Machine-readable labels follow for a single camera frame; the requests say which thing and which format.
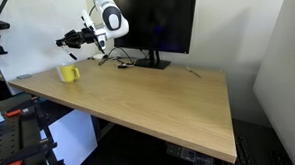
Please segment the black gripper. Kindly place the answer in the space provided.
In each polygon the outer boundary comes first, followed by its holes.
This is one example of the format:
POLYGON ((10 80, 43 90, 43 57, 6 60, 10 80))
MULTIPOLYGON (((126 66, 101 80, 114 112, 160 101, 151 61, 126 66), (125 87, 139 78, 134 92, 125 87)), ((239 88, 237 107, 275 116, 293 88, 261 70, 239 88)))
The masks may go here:
POLYGON ((71 30, 64 35, 64 39, 56 40, 55 43, 57 47, 81 48, 83 44, 93 43, 94 36, 94 32, 89 28, 84 28, 81 31, 71 30))

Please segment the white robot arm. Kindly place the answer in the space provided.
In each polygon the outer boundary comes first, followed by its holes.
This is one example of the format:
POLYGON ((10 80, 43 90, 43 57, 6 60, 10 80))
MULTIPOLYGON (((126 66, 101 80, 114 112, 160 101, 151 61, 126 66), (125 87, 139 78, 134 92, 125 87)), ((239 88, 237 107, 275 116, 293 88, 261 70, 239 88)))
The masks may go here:
POLYGON ((88 12, 82 10, 81 19, 85 28, 81 31, 71 30, 62 39, 56 40, 58 47, 81 48, 84 43, 95 43, 98 49, 103 51, 106 49, 107 40, 122 37, 129 32, 128 21, 113 0, 93 0, 93 2, 102 22, 95 24, 88 12))

